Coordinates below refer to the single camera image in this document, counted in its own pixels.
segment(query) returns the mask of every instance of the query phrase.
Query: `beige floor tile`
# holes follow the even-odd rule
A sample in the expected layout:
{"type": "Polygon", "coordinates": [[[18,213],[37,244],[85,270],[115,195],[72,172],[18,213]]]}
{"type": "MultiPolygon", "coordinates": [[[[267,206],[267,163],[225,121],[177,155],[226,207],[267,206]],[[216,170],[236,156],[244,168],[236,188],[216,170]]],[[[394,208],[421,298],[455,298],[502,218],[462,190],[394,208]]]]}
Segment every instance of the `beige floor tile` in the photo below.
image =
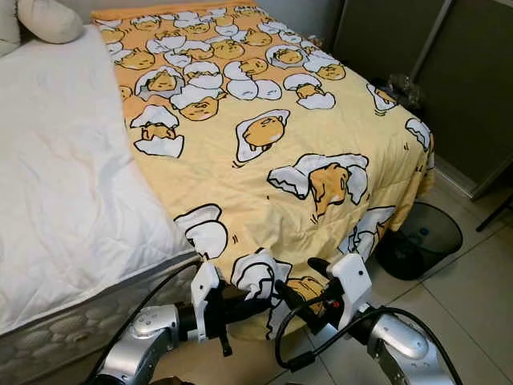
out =
{"type": "MultiPolygon", "coordinates": [[[[230,343],[233,355],[225,358],[217,340],[186,342],[160,360],[153,378],[175,375],[195,385],[258,385],[284,372],[274,358],[273,342],[231,338],[230,343]]],[[[311,348],[303,330],[284,341],[284,354],[290,356],[311,348]]]]}
{"type": "Polygon", "coordinates": [[[513,380],[513,227],[425,282],[427,289],[513,380]]]}
{"type": "Polygon", "coordinates": [[[440,208],[454,204],[461,205],[448,192],[439,188],[437,185],[435,185],[427,194],[422,195],[417,200],[432,204],[440,208]]]}
{"type": "Polygon", "coordinates": [[[296,371],[294,373],[286,371],[282,375],[276,377],[268,385],[285,385],[287,383],[300,385],[334,385],[328,371],[319,359],[312,365],[304,367],[300,371],[296,371]]]}
{"type": "Polygon", "coordinates": [[[376,258],[371,257],[366,263],[372,281],[372,293],[369,302],[373,306],[386,305],[395,298],[419,283],[419,280],[402,281],[388,274],[378,263],[376,258]]]}
{"type": "MultiPolygon", "coordinates": [[[[451,182],[437,172],[435,185],[451,198],[457,201],[461,206],[470,211],[479,222],[488,217],[506,198],[513,193],[513,186],[505,183],[497,183],[475,201],[471,201],[465,194],[457,189],[451,182]]],[[[513,212],[504,211],[494,221],[501,221],[503,224],[513,219],[513,212]]]]}
{"type": "MultiPolygon", "coordinates": [[[[318,335],[309,334],[314,346],[335,334],[336,330],[327,326],[318,335]]],[[[379,365],[367,354],[367,348],[354,339],[343,338],[335,342],[321,354],[322,362],[337,385],[370,385],[390,383],[379,365]]]]}
{"type": "Polygon", "coordinates": [[[505,375],[468,333],[423,287],[418,286],[392,303],[420,317],[438,336],[465,385],[508,384],[505,375]]]}

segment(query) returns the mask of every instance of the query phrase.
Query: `tile floor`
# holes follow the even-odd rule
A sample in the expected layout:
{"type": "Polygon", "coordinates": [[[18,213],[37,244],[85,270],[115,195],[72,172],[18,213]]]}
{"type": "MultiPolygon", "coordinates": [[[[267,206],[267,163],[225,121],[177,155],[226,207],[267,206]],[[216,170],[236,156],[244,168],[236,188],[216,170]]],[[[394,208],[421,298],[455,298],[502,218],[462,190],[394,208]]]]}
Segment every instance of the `tile floor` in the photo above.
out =
{"type": "MultiPolygon", "coordinates": [[[[442,177],[421,201],[449,213],[460,225],[463,247],[412,282],[388,275],[369,261],[374,305],[390,304],[422,318],[437,334],[466,385],[513,384],[513,211],[507,210],[482,233],[475,227],[506,199],[501,189],[476,202],[460,195],[442,177]]],[[[290,355],[318,346],[333,334],[299,331],[286,340],[290,355]]],[[[340,340],[321,359],[297,373],[283,372],[274,362],[270,342],[232,340],[235,354],[223,359],[217,341],[185,344],[166,355],[155,379],[178,375],[196,385],[371,385],[388,383],[379,366],[354,340],[340,340]]],[[[86,372],[84,360],[37,383],[69,384],[67,373],[86,372]]]]}

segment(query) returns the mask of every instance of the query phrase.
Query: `mattress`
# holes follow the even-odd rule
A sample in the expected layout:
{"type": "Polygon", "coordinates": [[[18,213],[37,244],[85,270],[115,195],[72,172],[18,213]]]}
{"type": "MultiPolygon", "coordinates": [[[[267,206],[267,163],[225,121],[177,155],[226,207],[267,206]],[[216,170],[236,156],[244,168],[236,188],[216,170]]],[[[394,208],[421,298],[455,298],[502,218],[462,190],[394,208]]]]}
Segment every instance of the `mattress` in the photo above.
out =
{"type": "MultiPolygon", "coordinates": [[[[149,291],[177,267],[178,261],[194,257],[197,256],[186,254],[164,262],[77,306],[4,334],[0,337],[0,384],[32,381],[101,349],[149,291]]],[[[189,268],[178,274],[150,303],[187,301],[194,272],[189,268]]],[[[73,378],[69,383],[83,380],[73,378]]]]}
{"type": "Polygon", "coordinates": [[[94,27],[2,57],[0,90],[0,335],[193,250],[134,164],[94,27]]]}

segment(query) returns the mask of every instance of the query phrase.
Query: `bed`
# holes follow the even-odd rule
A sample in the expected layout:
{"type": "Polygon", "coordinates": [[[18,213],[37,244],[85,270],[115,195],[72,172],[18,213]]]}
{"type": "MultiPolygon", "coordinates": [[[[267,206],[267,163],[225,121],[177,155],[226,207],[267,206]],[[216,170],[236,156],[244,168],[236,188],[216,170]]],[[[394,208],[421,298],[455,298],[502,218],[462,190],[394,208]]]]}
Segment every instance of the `bed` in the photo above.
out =
{"type": "Polygon", "coordinates": [[[252,2],[93,19],[0,60],[0,382],[100,348],[198,254],[273,299],[230,332],[272,338],[274,280],[318,294],[308,257],[366,259],[432,183],[429,128],[252,2]]]}

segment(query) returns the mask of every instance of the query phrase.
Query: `yellow comforter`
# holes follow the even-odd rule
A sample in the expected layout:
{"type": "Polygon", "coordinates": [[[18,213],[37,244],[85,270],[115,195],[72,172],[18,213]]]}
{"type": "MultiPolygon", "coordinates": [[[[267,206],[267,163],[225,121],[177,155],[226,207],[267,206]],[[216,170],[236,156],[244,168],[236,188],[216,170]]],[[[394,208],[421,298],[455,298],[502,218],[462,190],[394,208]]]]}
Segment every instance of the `yellow comforter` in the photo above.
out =
{"type": "Polygon", "coordinates": [[[288,312],[277,279],[318,294],[307,259],[366,259],[433,179],[425,124],[251,2],[93,19],[157,197],[228,282],[271,298],[235,334],[272,338],[288,312]]]}

